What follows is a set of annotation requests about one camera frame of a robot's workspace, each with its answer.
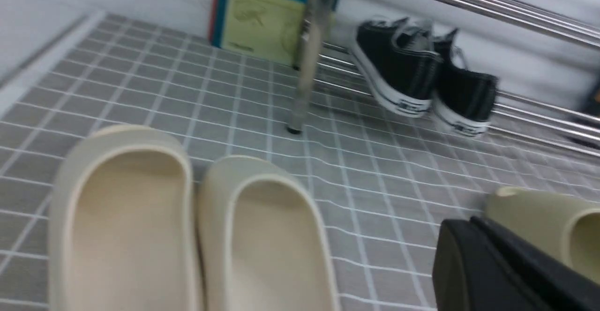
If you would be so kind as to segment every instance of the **black object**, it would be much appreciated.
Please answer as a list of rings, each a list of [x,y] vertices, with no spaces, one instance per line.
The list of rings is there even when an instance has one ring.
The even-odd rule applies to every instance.
[[[589,93],[589,95],[587,95],[579,112],[593,115],[594,117],[600,118],[600,82],[598,82],[596,84],[596,86],[592,89],[592,91]],[[598,125],[597,123],[587,121],[582,118],[574,118],[573,121],[575,121],[576,123],[581,124],[581,125],[592,126],[597,129],[600,129],[600,125]],[[600,149],[600,145],[595,144],[593,142],[581,140],[578,138],[573,138],[570,136],[568,138],[571,139],[572,141],[576,142],[579,145],[583,145],[585,147],[591,147],[591,148],[595,148],[595,149]]]
[[[498,78],[457,67],[452,62],[458,29],[437,38],[434,49],[443,64],[439,68],[433,112],[448,129],[464,136],[478,136],[489,126],[495,104]]]
[[[367,21],[357,27],[350,53],[381,106],[408,117],[429,109],[442,62],[431,29],[409,25],[408,18]]]
[[[550,311],[473,224],[444,220],[433,266],[439,311]]]
[[[487,218],[471,223],[486,234],[506,262],[540,298],[557,310],[600,311],[600,286]]]

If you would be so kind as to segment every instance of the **sneaker white sole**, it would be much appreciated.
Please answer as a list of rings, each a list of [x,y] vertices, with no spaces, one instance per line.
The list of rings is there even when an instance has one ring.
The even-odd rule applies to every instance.
[[[473,121],[457,114],[444,104],[436,92],[433,93],[432,112],[433,120],[439,127],[459,136],[477,138],[486,133],[489,127],[489,121]]]
[[[375,100],[386,110],[393,113],[412,118],[422,117],[431,106],[431,99],[422,100],[409,97],[388,85],[356,42],[356,34],[353,38],[350,46],[350,57],[358,70],[365,76],[367,85],[371,89],[371,94]]]

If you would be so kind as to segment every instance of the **black plastic item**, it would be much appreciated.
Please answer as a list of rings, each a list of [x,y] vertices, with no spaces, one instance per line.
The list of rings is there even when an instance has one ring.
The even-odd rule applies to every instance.
[[[600,117],[600,82],[598,82],[596,86],[592,89],[590,94],[587,95],[587,97],[585,98],[585,102],[583,102],[583,106],[581,106],[580,111],[581,113],[593,115],[594,117]],[[597,129],[600,129],[600,125],[596,123],[591,123],[585,119],[575,118],[573,121],[575,121],[578,124],[592,126]],[[594,144],[593,142],[572,137],[569,138],[579,145],[600,149],[600,145]]]
[[[523,281],[558,310],[600,311],[600,286],[546,255],[507,228],[486,218],[473,223]]]
[[[433,265],[439,311],[550,311],[468,221],[444,220]]]

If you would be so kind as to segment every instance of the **grid pattern floor mat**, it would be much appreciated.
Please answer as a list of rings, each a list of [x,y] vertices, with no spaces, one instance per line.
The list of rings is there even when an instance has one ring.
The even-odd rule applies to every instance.
[[[261,157],[296,175],[324,217],[345,311],[435,309],[431,269],[441,221],[480,215],[497,187],[600,197],[594,160],[497,134],[459,138],[438,132],[429,117],[397,117],[329,91],[313,95],[304,133],[291,135],[285,121],[295,85],[288,67],[107,16],[0,119],[0,309],[47,307],[54,173],[78,140],[114,123],[173,134],[196,179],[229,154]]]

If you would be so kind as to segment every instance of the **metal rack leg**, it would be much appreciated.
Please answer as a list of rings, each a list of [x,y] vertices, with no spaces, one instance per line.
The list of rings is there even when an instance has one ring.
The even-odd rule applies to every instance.
[[[293,134],[302,132],[302,125],[308,111],[310,95],[315,84],[317,72],[317,61],[323,47],[323,39],[329,28],[330,14],[334,0],[309,0],[308,11],[310,25],[308,27],[308,38],[300,38],[303,46],[300,57],[300,78],[296,89],[296,98],[292,107],[292,115],[287,125],[287,130]]]

